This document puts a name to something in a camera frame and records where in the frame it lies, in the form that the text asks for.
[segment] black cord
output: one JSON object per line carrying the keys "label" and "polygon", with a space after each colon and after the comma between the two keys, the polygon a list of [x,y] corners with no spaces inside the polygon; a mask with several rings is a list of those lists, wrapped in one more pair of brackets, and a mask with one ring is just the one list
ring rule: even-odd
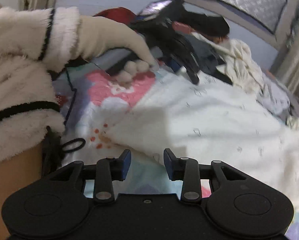
{"label": "black cord", "polygon": [[[56,171],[67,153],[72,153],[82,149],[86,141],[83,138],[76,138],[67,143],[61,144],[61,137],[53,133],[49,126],[46,127],[47,136],[43,141],[43,163],[41,176],[44,177],[49,173]],[[75,148],[66,150],[66,147],[74,143],[80,143]]]}
{"label": "black cord", "polygon": [[67,78],[68,84],[70,85],[71,91],[74,92],[73,98],[72,98],[72,101],[71,101],[71,104],[70,104],[70,108],[69,108],[69,110],[67,112],[67,115],[66,115],[65,121],[64,121],[64,125],[66,126],[68,118],[69,118],[69,116],[71,114],[71,111],[72,111],[75,99],[76,99],[77,89],[74,88],[73,85],[72,85],[72,82],[71,82],[71,79],[70,79],[70,75],[69,75],[69,72],[68,72],[67,68],[65,69],[65,71],[66,71],[66,78]]}

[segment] white fluffy sleeve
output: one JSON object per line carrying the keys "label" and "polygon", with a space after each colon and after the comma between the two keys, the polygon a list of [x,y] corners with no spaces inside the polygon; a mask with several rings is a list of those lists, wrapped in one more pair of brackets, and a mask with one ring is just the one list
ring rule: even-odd
{"label": "white fluffy sleeve", "polygon": [[[76,8],[55,11],[45,57],[38,61],[51,12],[52,9],[23,12],[0,9],[0,111],[35,101],[56,102],[47,70],[59,72],[71,58],[80,17]],[[46,126],[63,133],[63,121],[59,112],[50,109],[3,119],[0,121],[0,162],[40,143]]]}
{"label": "white fluffy sleeve", "polygon": [[0,9],[0,57],[22,55],[37,60],[45,44],[48,26],[51,33],[43,62],[48,70],[59,72],[71,58],[80,23],[76,7],[35,11]]}

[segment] beige glove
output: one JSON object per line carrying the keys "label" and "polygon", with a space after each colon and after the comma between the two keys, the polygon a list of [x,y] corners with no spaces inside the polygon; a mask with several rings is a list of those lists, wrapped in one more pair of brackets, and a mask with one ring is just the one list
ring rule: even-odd
{"label": "beige glove", "polygon": [[136,60],[126,62],[124,69],[121,70],[117,76],[114,77],[120,85],[128,86],[132,83],[133,78],[137,73],[144,73],[150,70],[150,66],[147,62],[143,60]]}
{"label": "beige glove", "polygon": [[98,57],[109,49],[128,48],[150,66],[156,61],[144,39],[125,24],[104,18],[80,16],[75,58]]}

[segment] white blanket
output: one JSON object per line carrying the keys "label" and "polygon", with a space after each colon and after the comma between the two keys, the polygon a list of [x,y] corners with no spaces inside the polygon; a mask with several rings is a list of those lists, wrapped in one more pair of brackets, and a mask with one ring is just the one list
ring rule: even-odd
{"label": "white blanket", "polygon": [[287,94],[263,73],[264,87],[257,95],[257,101],[274,115],[280,115],[289,108]]}
{"label": "white blanket", "polygon": [[251,57],[250,47],[236,39],[229,39],[217,45],[199,33],[193,32],[192,35],[214,47],[226,62],[217,69],[232,80],[233,86],[240,87],[256,99],[264,81],[261,68]]}
{"label": "white blanket", "polygon": [[198,86],[164,75],[107,136],[161,164],[165,148],[201,164],[222,160],[280,190],[299,211],[299,131],[204,73]]}

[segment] screw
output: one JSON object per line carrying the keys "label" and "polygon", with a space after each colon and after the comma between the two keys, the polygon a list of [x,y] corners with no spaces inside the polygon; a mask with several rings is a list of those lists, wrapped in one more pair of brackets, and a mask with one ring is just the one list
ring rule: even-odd
{"label": "screw", "polygon": [[99,200],[106,200],[112,197],[112,194],[106,191],[96,193],[95,197]]}
{"label": "screw", "polygon": [[194,191],[189,191],[189,192],[184,193],[184,198],[186,198],[188,200],[198,199],[199,194],[197,192],[194,192]]}

